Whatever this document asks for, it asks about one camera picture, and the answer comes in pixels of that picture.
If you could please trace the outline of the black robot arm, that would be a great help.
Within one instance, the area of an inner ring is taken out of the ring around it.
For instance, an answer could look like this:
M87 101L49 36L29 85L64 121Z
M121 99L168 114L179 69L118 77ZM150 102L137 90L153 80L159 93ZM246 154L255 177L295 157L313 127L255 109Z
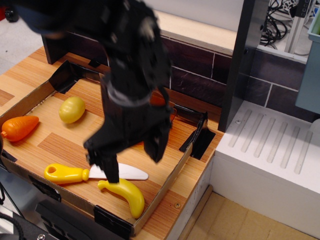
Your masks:
M143 142L162 159L172 108L163 84L171 63L154 12L141 0L11 0L36 33L57 39L75 33L99 42L110 72L100 82L102 127L85 143L87 161L111 183L119 181L117 154Z

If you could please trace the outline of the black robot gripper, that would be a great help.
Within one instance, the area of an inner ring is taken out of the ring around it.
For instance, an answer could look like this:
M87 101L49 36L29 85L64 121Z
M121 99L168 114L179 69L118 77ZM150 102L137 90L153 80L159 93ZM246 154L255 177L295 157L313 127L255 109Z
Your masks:
M111 79L112 75L107 73L100 83L104 123L84 143L84 148L87 149L87 162L99 166L107 180L116 184L120 181L117 154L123 150L143 142L144 151L155 163L163 158L172 126L170 115L173 108L163 86L170 79L168 73L156 84L164 98L160 105L150 103L150 92L143 104L118 104L113 99L115 89Z

